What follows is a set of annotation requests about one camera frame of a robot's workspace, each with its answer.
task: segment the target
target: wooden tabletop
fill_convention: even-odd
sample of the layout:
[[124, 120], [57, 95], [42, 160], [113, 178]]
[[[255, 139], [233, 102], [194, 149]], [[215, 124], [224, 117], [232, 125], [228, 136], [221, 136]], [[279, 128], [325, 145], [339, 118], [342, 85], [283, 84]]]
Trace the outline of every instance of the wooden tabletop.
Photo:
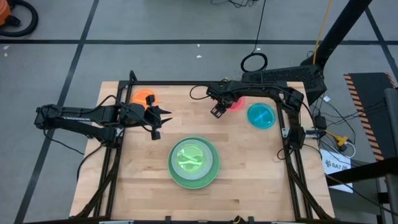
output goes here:
[[[98, 102], [115, 95], [117, 86], [117, 82], [103, 82]], [[289, 86], [305, 93], [302, 83], [289, 83]], [[189, 97], [192, 86], [134, 86], [133, 92], [142, 88], [155, 91], [158, 105], [172, 112], [162, 118], [173, 119], [160, 129], [162, 139], [157, 141], [152, 141], [142, 128], [126, 130], [112, 219], [164, 220], [170, 215], [172, 220], [226, 221], [240, 215], [254, 216], [256, 221], [294, 220], [285, 162], [276, 157], [282, 148], [278, 120], [273, 127], [259, 130], [246, 117], [253, 103], [263, 102], [275, 109], [271, 99], [246, 97], [242, 110], [227, 111], [217, 119], [210, 113], [216, 102], [209, 98], [192, 100]], [[205, 87], [198, 87], [193, 95], [201, 97], [205, 91]], [[304, 107], [300, 114], [302, 126], [312, 127]], [[198, 190], [179, 186], [167, 170], [170, 150], [189, 136], [211, 141], [220, 155], [216, 179]], [[318, 148], [315, 140], [306, 139], [305, 143]], [[89, 139], [85, 154], [98, 146], [96, 140]], [[81, 168], [71, 215], [80, 212], [97, 190], [104, 152], [103, 149], [94, 154]], [[309, 191], [334, 216], [319, 153], [304, 146], [301, 155]], [[302, 194], [297, 192], [305, 217]]]

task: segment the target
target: white cable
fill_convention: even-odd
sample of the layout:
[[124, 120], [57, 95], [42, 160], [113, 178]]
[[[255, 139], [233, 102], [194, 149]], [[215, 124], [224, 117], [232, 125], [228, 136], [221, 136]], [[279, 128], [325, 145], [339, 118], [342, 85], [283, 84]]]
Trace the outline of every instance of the white cable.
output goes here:
[[345, 144], [349, 144], [350, 146], [352, 146], [353, 147], [353, 149], [354, 149], [354, 153], [351, 155], [351, 156], [346, 156], [346, 155], [344, 155], [343, 153], [341, 153], [339, 150], [337, 150], [336, 148], [334, 148], [333, 146], [331, 146], [329, 143], [327, 143], [325, 140], [323, 140], [323, 139], [321, 139], [321, 142], [323, 142], [323, 143], [325, 143], [327, 146], [329, 146], [332, 150], [334, 150], [335, 152], [337, 152], [338, 154], [341, 154], [342, 156], [344, 156], [344, 157], [347, 157], [348, 159], [351, 159], [352, 157], [354, 157], [355, 156], [355, 153], [356, 153], [356, 150], [355, 150], [355, 146], [354, 146], [354, 144], [351, 144], [350, 142], [345, 142]]

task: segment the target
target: pink object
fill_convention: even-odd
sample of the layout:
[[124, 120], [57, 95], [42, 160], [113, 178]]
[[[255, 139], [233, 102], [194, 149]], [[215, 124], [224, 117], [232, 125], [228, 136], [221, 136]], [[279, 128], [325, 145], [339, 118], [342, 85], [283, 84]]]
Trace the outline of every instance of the pink object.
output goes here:
[[230, 110], [230, 111], [238, 111], [238, 110], [242, 109], [243, 104], [244, 104], [244, 97], [240, 97], [238, 99], [238, 102], [232, 103], [232, 106], [230, 108], [228, 108], [228, 110]]

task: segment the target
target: black floor line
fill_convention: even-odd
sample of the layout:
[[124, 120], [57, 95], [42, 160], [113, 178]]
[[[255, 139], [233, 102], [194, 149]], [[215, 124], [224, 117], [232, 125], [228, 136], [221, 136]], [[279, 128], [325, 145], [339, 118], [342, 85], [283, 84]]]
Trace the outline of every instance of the black floor line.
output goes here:
[[[93, 1], [93, 5], [92, 5], [90, 13], [88, 15], [85, 28], [83, 29], [83, 33], [82, 33], [82, 35], [80, 37], [80, 41], [79, 41], [78, 47], [76, 49], [75, 56], [73, 57], [72, 63], [71, 63], [70, 68], [69, 68], [68, 75], [67, 75], [67, 77], [65, 79], [65, 83], [63, 85], [60, 97], [58, 99], [58, 103], [57, 104], [59, 106], [63, 106], [63, 104], [65, 102], [65, 99], [67, 97], [67, 93], [68, 93], [70, 84], [72, 82], [73, 75], [75, 74], [77, 63], [78, 63], [80, 55], [81, 55], [81, 51], [83, 50], [84, 40], [87, 38], [87, 34], [88, 34], [89, 29], [90, 29], [90, 25], [93, 22], [94, 13], [96, 11], [96, 8], [97, 8], [97, 5], [98, 5], [98, 1], [99, 0], [94, 0]], [[53, 135], [54, 135], [54, 130], [49, 131], [49, 133], [47, 135], [50, 138], [52, 138]], [[35, 167], [33, 169], [33, 173], [32, 173], [32, 175], [30, 177], [30, 181], [29, 181], [28, 186], [26, 188], [26, 191], [25, 191], [24, 197], [22, 199], [21, 205], [20, 205], [20, 207], [18, 209], [18, 213], [17, 213], [16, 219], [14, 221], [14, 224], [20, 224], [20, 223], [24, 222], [24, 219], [25, 219], [25, 216], [26, 216], [26, 212], [27, 212], [29, 204], [30, 204], [30, 200], [32, 199], [34, 190], [36, 188], [37, 182], [38, 182], [39, 177], [40, 177], [40, 173], [42, 171], [42, 168], [43, 168], [43, 165], [44, 165], [44, 162], [45, 162], [45, 158], [47, 157], [47, 153], [49, 151], [49, 147], [50, 147], [50, 141], [46, 138], [44, 140], [44, 143], [43, 143], [42, 148], [40, 150], [39, 157], [38, 157], [38, 159], [36, 161]]]
[[[315, 45], [316, 40], [259, 40], [264, 45]], [[81, 40], [0, 40], [0, 44], [80, 44]], [[151, 45], [151, 44], [255, 44], [256, 40], [198, 39], [198, 40], [84, 40], [83, 44]], [[340, 45], [379, 45], [378, 40], [343, 40]], [[398, 45], [398, 40], [387, 41]]]
[[366, 13], [366, 15], [367, 15], [367, 17], [368, 17], [368, 19], [369, 19], [369, 22], [371, 23], [371, 26], [372, 26], [372, 28], [373, 28], [374, 33], [376, 34], [377, 39], [378, 39], [379, 42], [380, 42], [381, 49], [383, 50], [384, 55], [386, 56], [386, 59], [387, 59], [387, 61], [388, 61], [388, 64], [390, 65], [391, 70], [392, 70], [394, 76], [395, 76], [396, 79], [398, 80], [398, 68], [397, 68], [396, 61], [395, 61], [394, 58], [392, 57], [391, 52], [390, 52], [390, 50], [388, 49], [388, 46], [387, 46], [387, 44], [386, 44], [386, 41], [384, 40], [384, 37], [382, 36], [382, 34], [381, 34], [381, 32], [380, 32], [380, 29], [379, 29], [379, 27], [377, 26], [376, 21], [374, 20], [374, 17], [373, 17], [373, 15], [372, 15], [370, 9], [367, 8], [367, 9], [365, 10], [365, 13]]

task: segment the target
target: green plastic object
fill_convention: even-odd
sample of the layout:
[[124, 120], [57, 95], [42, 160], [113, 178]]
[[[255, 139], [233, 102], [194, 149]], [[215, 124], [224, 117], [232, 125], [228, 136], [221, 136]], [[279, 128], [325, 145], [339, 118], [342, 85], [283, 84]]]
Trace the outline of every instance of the green plastic object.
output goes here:
[[200, 189], [216, 178], [220, 158], [212, 143], [203, 138], [190, 137], [173, 147], [168, 168], [173, 180], [182, 187]]
[[275, 112], [265, 103], [256, 103], [248, 109], [248, 120], [256, 128], [267, 129], [275, 123]]

